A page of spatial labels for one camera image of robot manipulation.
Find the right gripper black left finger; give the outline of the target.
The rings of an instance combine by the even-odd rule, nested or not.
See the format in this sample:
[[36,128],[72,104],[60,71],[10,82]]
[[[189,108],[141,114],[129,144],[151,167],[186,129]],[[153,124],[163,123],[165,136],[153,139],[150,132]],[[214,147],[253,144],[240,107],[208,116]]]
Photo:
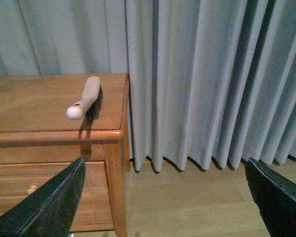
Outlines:
[[86,164],[78,158],[0,216],[0,237],[71,237]]

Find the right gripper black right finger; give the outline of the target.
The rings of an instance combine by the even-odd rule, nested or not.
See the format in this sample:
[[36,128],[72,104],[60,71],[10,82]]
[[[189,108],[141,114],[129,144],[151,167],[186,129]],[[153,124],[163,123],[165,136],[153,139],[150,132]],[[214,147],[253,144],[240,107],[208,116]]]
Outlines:
[[250,158],[245,162],[248,186],[272,237],[296,237],[296,184]]

